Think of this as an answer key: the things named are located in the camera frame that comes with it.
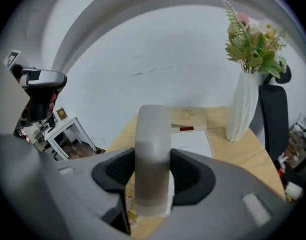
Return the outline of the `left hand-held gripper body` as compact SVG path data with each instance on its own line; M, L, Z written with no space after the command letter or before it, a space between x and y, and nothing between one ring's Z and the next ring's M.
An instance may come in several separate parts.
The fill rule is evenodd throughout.
M16 125L17 129L48 119L51 116L47 114L52 95L57 94L58 97L67 83L67 76L62 72L25 66L25 62L19 50L12 50L4 60L7 69L29 96L29 102Z

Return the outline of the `black office chair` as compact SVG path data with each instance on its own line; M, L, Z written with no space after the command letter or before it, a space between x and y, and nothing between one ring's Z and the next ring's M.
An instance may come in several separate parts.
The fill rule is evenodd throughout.
M289 115L286 91L282 86L270 84L273 77L268 74L259 86L259 102L263 116L265 149L270 158L276 161L287 149Z

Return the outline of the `white and red packet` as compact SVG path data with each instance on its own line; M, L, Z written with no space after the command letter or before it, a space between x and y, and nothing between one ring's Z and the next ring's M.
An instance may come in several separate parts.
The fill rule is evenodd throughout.
M285 170L286 170L285 164L288 161L288 159L289 159L289 157L287 155L285 155L285 153L282 153L282 155L280 155L278 157L278 162L280 164L280 168L281 168L282 172L285 172Z

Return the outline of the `pink flower bouquet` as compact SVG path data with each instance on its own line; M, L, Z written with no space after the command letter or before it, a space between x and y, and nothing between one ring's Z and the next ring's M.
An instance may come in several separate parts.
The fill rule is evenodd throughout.
M228 60L238 63L248 74L270 74L280 78L287 71L287 61L280 55L287 47L286 32L271 21L251 25L249 17L236 12L227 0L222 1L229 20L225 51Z

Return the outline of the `brown cardboard box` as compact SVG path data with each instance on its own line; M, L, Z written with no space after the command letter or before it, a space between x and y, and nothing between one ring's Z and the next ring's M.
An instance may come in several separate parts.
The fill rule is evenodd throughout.
M178 126L204 126L207 128L207 113L203 107L168 107L171 124Z

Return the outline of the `white telephone base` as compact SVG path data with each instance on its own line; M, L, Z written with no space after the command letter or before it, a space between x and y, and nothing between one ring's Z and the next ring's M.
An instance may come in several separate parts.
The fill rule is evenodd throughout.
M214 157L207 130L202 125L172 128L171 147L209 158Z

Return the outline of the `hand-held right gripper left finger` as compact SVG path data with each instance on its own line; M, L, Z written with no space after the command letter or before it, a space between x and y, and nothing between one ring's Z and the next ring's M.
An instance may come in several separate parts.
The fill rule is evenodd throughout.
M99 156L54 161L13 135L0 135L0 192L40 240L128 240L121 198L91 178Z

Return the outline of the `person's left hand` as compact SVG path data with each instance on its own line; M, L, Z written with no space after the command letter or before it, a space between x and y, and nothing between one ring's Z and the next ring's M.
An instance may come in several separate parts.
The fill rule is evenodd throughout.
M49 103L49 106L48 106L48 116L50 116L53 112L53 109L54 109L54 106L55 106L55 102L56 102L56 99L57 99L57 94L53 94L51 99L50 99L50 103Z

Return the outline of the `white ribbed vase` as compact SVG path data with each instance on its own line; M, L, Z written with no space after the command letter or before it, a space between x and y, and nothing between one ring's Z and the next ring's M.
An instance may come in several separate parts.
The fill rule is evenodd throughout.
M252 73L241 72L230 108L226 139L238 142L253 120L258 102L258 83Z

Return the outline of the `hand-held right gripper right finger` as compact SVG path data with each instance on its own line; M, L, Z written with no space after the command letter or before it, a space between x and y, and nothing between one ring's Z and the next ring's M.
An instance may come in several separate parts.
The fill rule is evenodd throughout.
M175 194L155 240L260 240L285 219L284 199L247 170L172 149Z

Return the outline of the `white side desk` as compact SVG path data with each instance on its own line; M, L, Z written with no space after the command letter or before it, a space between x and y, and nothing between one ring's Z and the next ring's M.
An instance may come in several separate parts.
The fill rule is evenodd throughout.
M91 157L105 152L89 137L77 117L66 118L43 133L44 140L53 148L60 159L73 160Z

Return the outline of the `white plastic bottle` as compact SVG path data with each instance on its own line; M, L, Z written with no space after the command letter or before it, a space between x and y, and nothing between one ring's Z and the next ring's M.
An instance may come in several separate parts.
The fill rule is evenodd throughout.
M286 184L285 193L291 199L296 201L296 200L298 200L302 196L303 189L300 186L298 186L298 185L294 184L293 182L289 181Z

